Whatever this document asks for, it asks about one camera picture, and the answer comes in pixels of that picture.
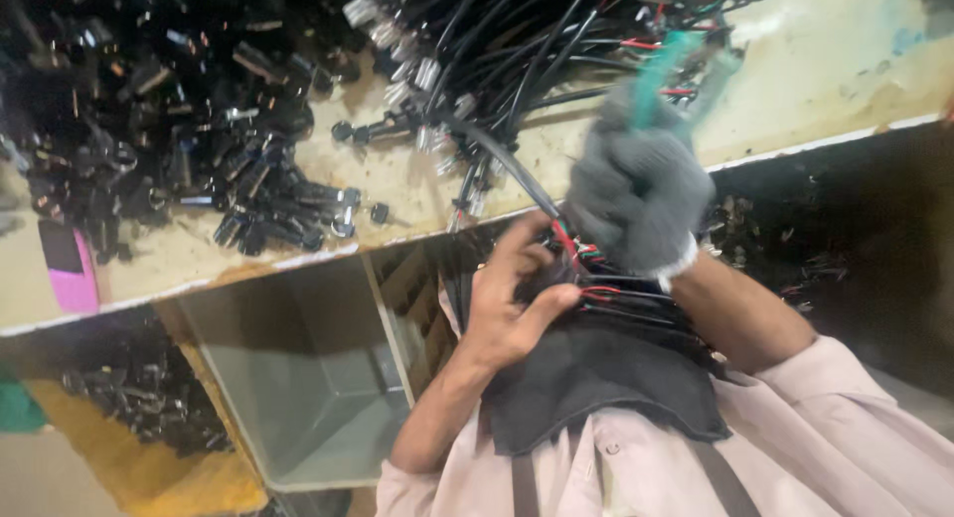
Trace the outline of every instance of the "person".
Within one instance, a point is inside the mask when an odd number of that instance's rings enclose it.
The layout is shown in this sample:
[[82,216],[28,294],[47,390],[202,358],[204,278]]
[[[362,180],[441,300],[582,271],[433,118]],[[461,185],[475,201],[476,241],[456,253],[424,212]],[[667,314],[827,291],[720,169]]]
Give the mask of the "person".
[[[567,213],[614,262],[659,279],[727,359],[729,377],[712,385],[732,435],[710,446],[726,468],[713,475],[679,432],[613,407],[535,448],[530,488],[495,455],[483,389],[580,297],[560,284],[514,303],[520,281],[555,258],[534,242],[551,219],[534,212],[474,276],[469,326],[383,463],[378,515],[954,515],[954,445],[902,411],[841,342],[698,252],[686,232],[713,188],[691,143],[664,124],[627,129],[617,108],[603,110],[573,168]],[[727,481],[744,501],[729,500]]]

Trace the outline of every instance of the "dirty table surface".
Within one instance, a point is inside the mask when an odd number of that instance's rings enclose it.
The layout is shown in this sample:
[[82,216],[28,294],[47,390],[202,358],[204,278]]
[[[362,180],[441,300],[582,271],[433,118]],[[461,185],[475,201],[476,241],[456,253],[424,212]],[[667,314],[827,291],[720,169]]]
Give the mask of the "dirty table surface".
[[[710,169],[939,119],[954,92],[954,0],[768,0],[730,13],[733,43],[747,48],[741,70],[695,135]],[[333,142],[341,119],[356,125],[381,119],[385,81],[364,61],[364,77],[315,102],[315,131],[298,145],[308,177],[362,190],[364,211],[352,239],[330,238],[315,254],[269,250],[249,258],[211,242],[221,221],[213,213],[181,212],[164,229],[126,232],[135,258],[96,269],[102,310],[209,288],[442,232],[461,174],[438,177],[441,159],[412,152],[402,141],[367,149]],[[568,170],[582,148],[593,109],[587,100],[535,111],[524,123],[517,157],[554,197],[566,193]],[[2,180],[26,197],[26,186],[3,166]],[[380,227],[374,202],[413,226]],[[512,179],[487,195],[484,219],[531,206]],[[0,238],[3,288],[0,336],[76,319],[62,313],[47,279],[36,217]]]

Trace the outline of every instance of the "key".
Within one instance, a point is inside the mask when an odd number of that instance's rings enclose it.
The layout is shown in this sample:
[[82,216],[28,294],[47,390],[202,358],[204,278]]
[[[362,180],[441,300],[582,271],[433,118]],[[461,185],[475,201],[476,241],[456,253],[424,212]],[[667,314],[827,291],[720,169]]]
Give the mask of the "key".
[[371,220],[379,225],[398,225],[399,227],[411,228],[413,225],[407,221],[402,221],[390,215],[391,208],[384,202],[379,202],[371,207]]

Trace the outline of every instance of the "bare hand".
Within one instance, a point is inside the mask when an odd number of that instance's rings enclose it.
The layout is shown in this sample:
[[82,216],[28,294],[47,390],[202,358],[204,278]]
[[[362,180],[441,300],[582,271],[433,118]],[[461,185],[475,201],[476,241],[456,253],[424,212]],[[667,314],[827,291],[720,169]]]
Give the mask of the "bare hand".
[[497,241],[487,265],[474,275],[471,319],[461,353],[490,373],[524,358],[556,317],[580,298],[576,286],[558,284],[542,291],[529,307],[513,300],[521,280],[554,262],[550,251],[533,242],[550,223],[539,211],[515,221]]

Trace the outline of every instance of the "light pink shirt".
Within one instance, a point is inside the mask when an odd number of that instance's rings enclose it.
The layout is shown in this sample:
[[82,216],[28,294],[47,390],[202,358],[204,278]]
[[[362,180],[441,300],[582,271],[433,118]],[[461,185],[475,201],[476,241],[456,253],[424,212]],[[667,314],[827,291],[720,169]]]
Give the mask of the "light pink shirt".
[[[838,340],[733,378],[713,381],[733,431],[715,448],[764,517],[954,516],[954,444],[900,410]],[[513,515],[510,460],[482,426],[475,414],[440,474],[384,462],[378,515]],[[632,411],[602,409],[578,443],[564,429],[532,458],[542,517],[726,515],[685,438]]]

